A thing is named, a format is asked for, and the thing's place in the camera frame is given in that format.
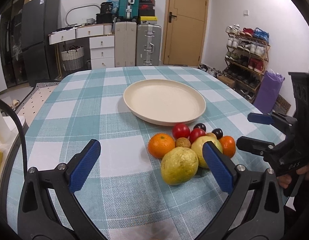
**checkered tablecloth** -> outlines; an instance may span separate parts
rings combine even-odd
[[[221,128],[235,139],[245,135],[276,144],[284,139],[271,126],[249,123],[247,115],[259,111],[202,70],[171,66],[106,68],[69,75],[53,91],[26,134],[28,168],[53,169],[58,163],[67,163],[90,139],[97,139],[101,156],[75,195],[100,231],[112,240],[194,239],[227,195],[208,170],[179,186],[163,182],[160,161],[148,154],[146,146],[156,133],[171,134],[171,127],[137,118],[122,97],[130,84],[144,79],[174,80],[198,90],[206,99],[207,109],[196,123],[205,123],[208,132]],[[253,171],[268,167],[261,157],[239,150],[232,160]],[[7,198],[8,223],[15,231],[23,182],[19,151]],[[53,191],[51,197],[60,220],[70,227]]]

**screw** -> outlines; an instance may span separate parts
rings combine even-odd
[[[272,168],[268,168],[268,169],[267,169],[267,172],[268,172],[269,174],[271,174],[271,175],[274,174],[274,170],[273,170]]]
[[[238,171],[245,171],[245,170],[246,170],[246,168],[245,168],[245,166],[244,166],[244,165],[239,164],[239,165],[237,166],[237,170],[238,170]]]
[[[57,166],[58,170],[60,170],[60,171],[64,170],[65,167],[66,167],[65,163],[60,163],[60,164]]]
[[[29,170],[28,170],[29,173],[34,173],[35,172],[35,167],[31,167]]]

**purple bag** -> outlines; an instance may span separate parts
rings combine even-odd
[[[266,71],[254,106],[263,114],[271,113],[285,78],[272,70]]]

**wooden door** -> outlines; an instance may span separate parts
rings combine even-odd
[[[168,0],[164,64],[197,66],[203,46],[207,0]]]

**human hand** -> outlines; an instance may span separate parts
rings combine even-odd
[[[309,180],[309,164],[298,169],[296,173],[298,175],[305,174],[304,179]],[[285,174],[280,177],[277,177],[277,179],[278,179],[279,185],[283,188],[287,188],[292,181],[292,178],[289,174]]]

